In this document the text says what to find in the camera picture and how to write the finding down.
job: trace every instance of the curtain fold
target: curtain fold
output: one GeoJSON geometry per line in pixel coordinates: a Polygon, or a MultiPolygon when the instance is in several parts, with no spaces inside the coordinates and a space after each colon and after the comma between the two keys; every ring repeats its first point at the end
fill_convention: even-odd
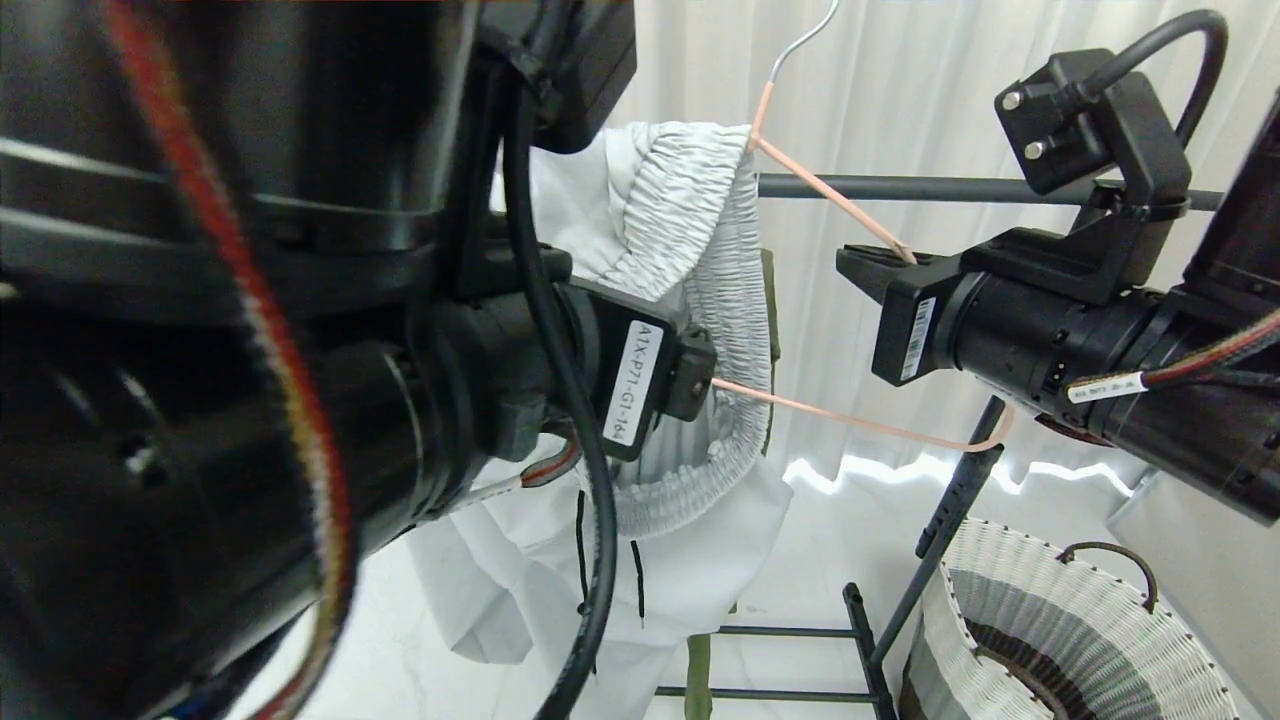
{"type": "MultiPolygon", "coordinates": [[[[611,123],[750,122],[778,53],[826,13],[827,0],[650,0],[636,3],[640,69],[611,123]]],[[[1188,156],[1194,186],[1225,190],[1280,87],[1275,0],[845,0],[820,35],[787,61],[764,135],[818,173],[1020,177],[992,101],[1050,54],[1120,50],[1180,13],[1215,8],[1230,23],[1217,92],[1188,156]]],[[[1143,64],[1176,120],[1203,53],[1178,41],[1143,64]]],[[[758,156],[762,172],[781,172],[758,156]]],[[[1010,227],[1064,232],[1070,208],[861,204],[913,249],[952,254],[1010,227]]],[[[870,374],[879,307],[835,270],[846,243],[877,241],[831,204],[762,200],[762,243],[776,255],[782,360],[777,391],[840,413],[966,438],[987,388],[938,372],[905,388],[870,374]]],[[[1151,284],[1178,282],[1207,225],[1184,219],[1151,284]]],[[[1132,487],[1147,470],[1124,452],[1078,443],[1020,415],[998,470],[1016,489],[1028,473],[1108,473],[1132,487]]],[[[893,471],[955,454],[846,428],[791,410],[774,414],[771,457],[804,461],[818,477],[893,471]]]]}

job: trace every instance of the woven basket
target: woven basket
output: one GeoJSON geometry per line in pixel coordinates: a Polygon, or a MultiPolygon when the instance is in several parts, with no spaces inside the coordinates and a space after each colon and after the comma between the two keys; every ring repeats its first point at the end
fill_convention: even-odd
{"type": "Polygon", "coordinates": [[[1151,570],[1108,543],[1065,551],[965,520],[920,598],[902,673],[904,720],[1234,720],[1208,653],[1156,600],[1151,570]],[[1138,562],[1148,592],[1075,560],[1138,562]]]}

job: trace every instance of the hanger hook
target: hanger hook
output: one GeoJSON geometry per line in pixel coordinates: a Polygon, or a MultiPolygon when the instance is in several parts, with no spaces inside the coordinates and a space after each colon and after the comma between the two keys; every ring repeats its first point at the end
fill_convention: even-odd
{"type": "Polygon", "coordinates": [[[810,29],[809,32],[801,35],[800,40],[796,40],[795,42],[792,42],[791,45],[788,45],[787,49],[783,50],[781,55],[778,55],[778,59],[773,63],[773,72],[769,73],[769,82],[771,83],[772,82],[777,82],[777,79],[778,79],[778,72],[782,70],[782,63],[785,63],[787,60],[787,56],[791,55],[792,53],[795,53],[805,42],[809,42],[810,40],[813,40],[813,36],[815,36],[819,32],[822,32],[822,29],[824,27],[827,27],[827,23],[831,22],[831,18],[836,17],[836,10],[838,10],[838,9],[840,9],[840,0],[831,0],[831,8],[827,9],[827,17],[822,18],[820,23],[818,23],[817,26],[814,26],[814,28],[810,29]]]}

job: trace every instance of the white label sticker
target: white label sticker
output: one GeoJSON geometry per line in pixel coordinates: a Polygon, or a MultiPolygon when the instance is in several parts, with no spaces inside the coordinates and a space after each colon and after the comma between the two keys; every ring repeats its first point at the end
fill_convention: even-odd
{"type": "Polygon", "coordinates": [[[1093,402],[1094,400],[1137,395],[1139,392],[1147,392],[1147,386],[1142,384],[1142,373],[1129,373],[1068,388],[1066,397],[1079,405],[1080,402],[1093,402]]]}
{"type": "Polygon", "coordinates": [[[660,348],[662,328],[640,320],[631,322],[627,343],[622,348],[622,363],[618,365],[618,378],[613,383],[613,400],[604,416],[605,439],[627,447],[635,442],[660,348]]]}
{"type": "Polygon", "coordinates": [[[929,337],[929,323],[933,320],[933,305],[937,297],[929,297],[915,306],[915,319],[911,320],[911,340],[906,343],[906,359],[902,360],[901,380],[909,380],[920,372],[920,357],[924,357],[924,341],[929,337]]]}

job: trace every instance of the brown handle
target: brown handle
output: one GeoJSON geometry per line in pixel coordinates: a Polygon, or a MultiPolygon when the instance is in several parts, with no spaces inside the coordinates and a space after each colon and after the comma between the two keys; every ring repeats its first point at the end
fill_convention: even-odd
{"type": "Polygon", "coordinates": [[[1111,542],[1078,542],[1066,546],[1066,550],[1057,556],[1057,560],[1065,565],[1075,560],[1075,551],[1078,550],[1110,550],[1133,560],[1147,578],[1147,600],[1143,601],[1142,606],[1147,609],[1147,612],[1156,614],[1156,575],[1151,571],[1151,565],[1147,565],[1147,561],[1139,557],[1137,552],[1111,542]]]}

